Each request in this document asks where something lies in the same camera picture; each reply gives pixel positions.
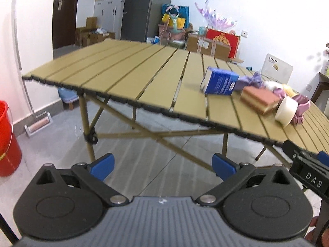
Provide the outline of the red gift box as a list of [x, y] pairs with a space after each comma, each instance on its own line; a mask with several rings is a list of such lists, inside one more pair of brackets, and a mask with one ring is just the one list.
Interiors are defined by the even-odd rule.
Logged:
[[231, 47], [230, 53], [229, 53], [229, 59], [234, 59], [237, 54], [237, 50], [240, 43], [240, 36], [236, 36], [230, 33], [208, 29], [206, 33], [206, 37], [208, 39], [220, 42], [226, 46]]

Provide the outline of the dark brown door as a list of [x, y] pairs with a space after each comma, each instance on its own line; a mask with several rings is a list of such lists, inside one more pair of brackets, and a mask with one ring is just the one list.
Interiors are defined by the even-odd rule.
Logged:
[[58, 49], [75, 43], [78, 0], [53, 0], [52, 46]]

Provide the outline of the red plastic bucket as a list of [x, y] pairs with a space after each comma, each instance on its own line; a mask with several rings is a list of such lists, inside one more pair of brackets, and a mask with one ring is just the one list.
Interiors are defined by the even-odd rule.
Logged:
[[1, 100], [0, 133], [0, 175], [8, 177], [15, 172], [22, 161], [22, 152], [13, 130], [13, 119], [8, 104]]

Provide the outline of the iridescent purple decoration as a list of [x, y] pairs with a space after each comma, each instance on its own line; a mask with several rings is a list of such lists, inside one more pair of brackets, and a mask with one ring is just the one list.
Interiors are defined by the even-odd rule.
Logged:
[[216, 14], [216, 10], [213, 11], [209, 8], [209, 1], [205, 1], [204, 7], [200, 7], [197, 2], [194, 3], [195, 7], [197, 8], [198, 12], [207, 22], [207, 25], [213, 29], [219, 30], [219, 31], [228, 31], [234, 28], [237, 25], [237, 20], [229, 20], [225, 17], [218, 17]]

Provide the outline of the white kitchen cabinet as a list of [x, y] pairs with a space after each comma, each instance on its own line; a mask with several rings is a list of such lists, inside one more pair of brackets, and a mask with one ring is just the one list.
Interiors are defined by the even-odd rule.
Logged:
[[122, 18], [125, 0], [95, 0], [94, 17], [97, 25], [121, 38]]

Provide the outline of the purple satin scrunchie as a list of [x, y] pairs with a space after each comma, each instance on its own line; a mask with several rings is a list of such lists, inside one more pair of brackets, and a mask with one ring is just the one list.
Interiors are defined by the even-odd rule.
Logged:
[[295, 116], [293, 117], [292, 121], [289, 124], [294, 125], [294, 126], [303, 124], [304, 113], [307, 110], [309, 110], [309, 108], [311, 107], [311, 102], [307, 97], [305, 97], [301, 94], [298, 94], [295, 97], [292, 97], [292, 99], [294, 99], [298, 103], [298, 108], [297, 108]]

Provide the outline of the blue pet water dispenser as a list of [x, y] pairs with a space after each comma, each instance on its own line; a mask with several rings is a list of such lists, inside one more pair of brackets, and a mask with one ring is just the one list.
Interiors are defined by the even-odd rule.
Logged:
[[74, 103], [79, 99], [79, 96], [77, 95], [76, 91], [65, 89], [63, 87], [58, 87], [57, 91], [62, 102], [67, 104], [70, 110], [73, 110]]

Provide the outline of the blue gift bag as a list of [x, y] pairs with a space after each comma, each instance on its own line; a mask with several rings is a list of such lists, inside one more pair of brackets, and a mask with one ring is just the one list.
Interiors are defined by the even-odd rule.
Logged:
[[169, 22], [169, 27], [177, 26], [179, 30], [189, 27], [189, 7], [163, 4], [161, 7], [162, 23]]

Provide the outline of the pink layered sponge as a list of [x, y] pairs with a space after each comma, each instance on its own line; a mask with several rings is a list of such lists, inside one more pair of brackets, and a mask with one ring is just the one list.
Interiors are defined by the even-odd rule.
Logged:
[[246, 86], [241, 92], [240, 99], [261, 115], [272, 112], [280, 102], [280, 98], [272, 91], [254, 86]]

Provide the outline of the dark grey refrigerator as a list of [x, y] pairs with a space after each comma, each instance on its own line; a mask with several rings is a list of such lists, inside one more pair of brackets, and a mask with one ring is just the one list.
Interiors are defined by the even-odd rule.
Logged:
[[171, 0], [125, 0], [121, 39], [145, 42], [158, 34], [162, 6]]

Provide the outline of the lavender drawstring pouch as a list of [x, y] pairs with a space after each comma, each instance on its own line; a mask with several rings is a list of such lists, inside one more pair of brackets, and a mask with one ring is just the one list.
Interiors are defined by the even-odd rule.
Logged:
[[252, 76], [241, 76], [236, 81], [234, 90], [242, 91], [247, 86], [253, 86], [258, 89], [264, 87], [264, 82], [262, 80], [261, 74], [259, 72], [255, 72]]

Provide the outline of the yellow white plush toy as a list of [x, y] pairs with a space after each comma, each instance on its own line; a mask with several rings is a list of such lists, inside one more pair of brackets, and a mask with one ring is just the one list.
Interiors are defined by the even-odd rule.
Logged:
[[264, 82], [264, 86], [265, 86], [266, 89], [272, 91], [273, 93], [275, 93], [276, 95], [278, 95], [282, 99], [286, 96], [295, 97], [296, 95], [298, 95], [298, 93], [296, 93], [287, 84], [280, 84], [280, 83], [275, 82], [275, 81], [267, 80], [267, 81]]

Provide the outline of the brown cardboard boxes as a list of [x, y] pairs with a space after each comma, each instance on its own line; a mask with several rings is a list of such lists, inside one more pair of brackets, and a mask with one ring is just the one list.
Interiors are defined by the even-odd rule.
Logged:
[[227, 61], [231, 46], [205, 37], [189, 34], [186, 50]]

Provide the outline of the white tape roll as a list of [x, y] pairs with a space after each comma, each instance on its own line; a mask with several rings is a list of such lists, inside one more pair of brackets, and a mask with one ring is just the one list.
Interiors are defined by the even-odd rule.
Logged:
[[293, 119], [298, 108], [298, 103], [291, 97], [285, 97], [275, 114], [275, 121], [282, 127], [286, 127]]

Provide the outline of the blue cardboard box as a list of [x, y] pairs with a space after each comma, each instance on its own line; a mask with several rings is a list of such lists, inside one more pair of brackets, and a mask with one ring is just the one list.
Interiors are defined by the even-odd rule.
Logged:
[[235, 72], [209, 66], [200, 84], [204, 94], [231, 95], [239, 75]]

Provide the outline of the tan folding camping table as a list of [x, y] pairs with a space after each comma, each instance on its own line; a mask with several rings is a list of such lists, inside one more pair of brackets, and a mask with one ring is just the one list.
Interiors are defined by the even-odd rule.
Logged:
[[[231, 96], [204, 95], [200, 83], [208, 66], [250, 75], [232, 63], [169, 46], [141, 42], [105, 40], [67, 54], [28, 72], [24, 80], [64, 87], [77, 92], [84, 137], [92, 161], [93, 146], [104, 138], [151, 138], [187, 160], [209, 170], [210, 166], [169, 141], [170, 137], [193, 135], [223, 136], [222, 153], [235, 134], [263, 145], [285, 166], [278, 152], [285, 140], [307, 151], [328, 151], [328, 119], [312, 105], [305, 121], [282, 127], [274, 116], [262, 116]], [[202, 130], [154, 132], [127, 117], [108, 103], [116, 101], [188, 123]]]

